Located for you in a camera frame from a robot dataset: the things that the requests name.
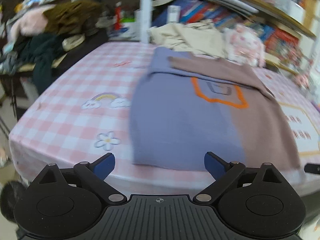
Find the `white bed frame post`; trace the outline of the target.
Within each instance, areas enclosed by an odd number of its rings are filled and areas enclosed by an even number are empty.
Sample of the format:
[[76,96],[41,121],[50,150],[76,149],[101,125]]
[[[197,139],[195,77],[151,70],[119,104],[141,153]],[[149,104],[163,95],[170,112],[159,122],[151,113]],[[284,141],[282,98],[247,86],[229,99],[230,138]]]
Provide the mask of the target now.
[[149,43],[149,29],[152,22],[153,0],[140,0],[140,42]]

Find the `wooden bookshelf with books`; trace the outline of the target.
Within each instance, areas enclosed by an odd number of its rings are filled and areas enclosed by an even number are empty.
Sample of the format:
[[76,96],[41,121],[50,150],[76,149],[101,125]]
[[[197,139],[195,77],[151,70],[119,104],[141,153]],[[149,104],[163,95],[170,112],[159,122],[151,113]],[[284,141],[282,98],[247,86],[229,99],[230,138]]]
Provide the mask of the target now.
[[264,17],[266,21],[274,20],[276,22],[280,22],[288,28],[296,31],[297,33],[305,36],[304,41],[309,39],[312,43],[309,49],[309,56],[306,56],[306,61],[310,62],[310,65],[313,66],[317,62],[317,45],[319,44],[319,35],[313,33],[307,26],[304,26],[299,21],[292,18],[290,15],[286,14],[284,11],[276,8],[270,3],[267,3],[263,0],[237,0],[238,2],[242,2],[252,7],[255,11],[245,9],[240,6],[232,5],[230,1],[224,0],[207,0],[211,2],[216,2],[229,9],[234,9],[235,11],[243,14],[243,15],[258,15],[259,17]]

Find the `red bottle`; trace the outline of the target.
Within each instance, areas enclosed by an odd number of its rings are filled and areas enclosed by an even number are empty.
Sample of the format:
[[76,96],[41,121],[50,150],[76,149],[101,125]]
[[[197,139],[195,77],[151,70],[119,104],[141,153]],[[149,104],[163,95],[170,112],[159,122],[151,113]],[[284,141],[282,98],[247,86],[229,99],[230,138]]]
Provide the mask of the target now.
[[120,31],[121,29],[121,2],[116,3],[115,7],[115,24],[114,24],[114,29],[115,31]]

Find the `white box with barcode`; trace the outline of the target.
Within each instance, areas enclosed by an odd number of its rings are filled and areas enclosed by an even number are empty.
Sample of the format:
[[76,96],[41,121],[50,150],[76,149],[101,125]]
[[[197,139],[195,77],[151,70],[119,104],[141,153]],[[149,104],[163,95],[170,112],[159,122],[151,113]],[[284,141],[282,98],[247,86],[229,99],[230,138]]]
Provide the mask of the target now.
[[181,7],[179,5],[169,5],[167,10],[167,24],[178,23],[180,20]]

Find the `cream beige garment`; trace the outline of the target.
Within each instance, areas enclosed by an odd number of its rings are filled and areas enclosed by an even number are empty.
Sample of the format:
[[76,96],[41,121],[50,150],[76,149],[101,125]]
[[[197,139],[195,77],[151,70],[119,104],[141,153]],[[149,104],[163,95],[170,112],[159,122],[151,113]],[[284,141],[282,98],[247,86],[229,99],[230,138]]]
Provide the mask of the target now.
[[168,23],[149,29],[151,42],[174,51],[195,55],[225,57],[223,34],[209,21],[196,23]]

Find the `white jar green lid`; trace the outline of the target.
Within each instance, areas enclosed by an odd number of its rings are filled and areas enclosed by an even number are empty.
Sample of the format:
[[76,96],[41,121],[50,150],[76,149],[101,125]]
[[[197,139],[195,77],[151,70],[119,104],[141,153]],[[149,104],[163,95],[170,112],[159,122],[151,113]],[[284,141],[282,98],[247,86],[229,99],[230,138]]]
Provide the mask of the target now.
[[136,38],[137,25],[134,18],[123,18],[121,20],[120,37],[121,38]]

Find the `pink fluffy garment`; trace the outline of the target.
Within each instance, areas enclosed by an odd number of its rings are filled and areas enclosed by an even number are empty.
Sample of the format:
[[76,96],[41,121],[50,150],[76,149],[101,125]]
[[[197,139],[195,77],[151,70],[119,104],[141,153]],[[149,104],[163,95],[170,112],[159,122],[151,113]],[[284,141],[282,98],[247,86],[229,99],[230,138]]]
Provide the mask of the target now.
[[43,13],[53,7],[55,7],[54,4],[49,4],[27,11],[13,24],[10,30],[11,41],[16,41],[19,35],[35,36],[43,33],[48,24],[48,19]]

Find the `white pink plush bunny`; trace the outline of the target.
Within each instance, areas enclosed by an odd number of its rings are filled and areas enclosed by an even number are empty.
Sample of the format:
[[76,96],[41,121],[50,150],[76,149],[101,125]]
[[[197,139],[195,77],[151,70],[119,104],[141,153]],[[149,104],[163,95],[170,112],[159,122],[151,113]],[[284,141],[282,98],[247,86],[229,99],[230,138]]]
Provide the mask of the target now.
[[225,28],[223,36],[226,59],[251,67],[265,66],[265,45],[253,29],[238,23],[233,29]]

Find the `brown fuzzy garment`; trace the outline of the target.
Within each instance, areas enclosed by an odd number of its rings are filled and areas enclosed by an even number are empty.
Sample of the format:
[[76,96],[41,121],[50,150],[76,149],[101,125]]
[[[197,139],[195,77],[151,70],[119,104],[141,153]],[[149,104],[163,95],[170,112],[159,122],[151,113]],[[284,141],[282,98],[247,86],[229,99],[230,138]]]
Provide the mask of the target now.
[[62,35],[93,30],[101,12],[101,3],[91,0],[57,4],[43,13],[48,21],[44,32]]

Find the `dark green black clothes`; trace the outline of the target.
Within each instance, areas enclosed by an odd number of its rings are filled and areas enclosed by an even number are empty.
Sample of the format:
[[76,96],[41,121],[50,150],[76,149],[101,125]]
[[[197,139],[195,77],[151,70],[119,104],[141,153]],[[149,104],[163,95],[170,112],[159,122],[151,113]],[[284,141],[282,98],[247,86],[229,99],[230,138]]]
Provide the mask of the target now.
[[108,41],[106,30],[85,36],[84,42],[65,51],[62,42],[69,35],[42,33],[33,37],[20,36],[12,51],[1,57],[1,75],[13,76],[22,66],[33,64],[32,82],[42,94],[56,79],[91,51]]

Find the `lavender purple sweater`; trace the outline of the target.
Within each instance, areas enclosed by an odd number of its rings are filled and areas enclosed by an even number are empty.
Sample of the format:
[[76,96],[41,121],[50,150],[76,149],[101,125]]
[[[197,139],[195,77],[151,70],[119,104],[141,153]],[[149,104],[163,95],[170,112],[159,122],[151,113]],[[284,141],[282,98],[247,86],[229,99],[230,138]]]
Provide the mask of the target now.
[[249,167],[300,168],[274,95],[248,65],[155,49],[130,108],[134,164],[204,170],[204,156]]

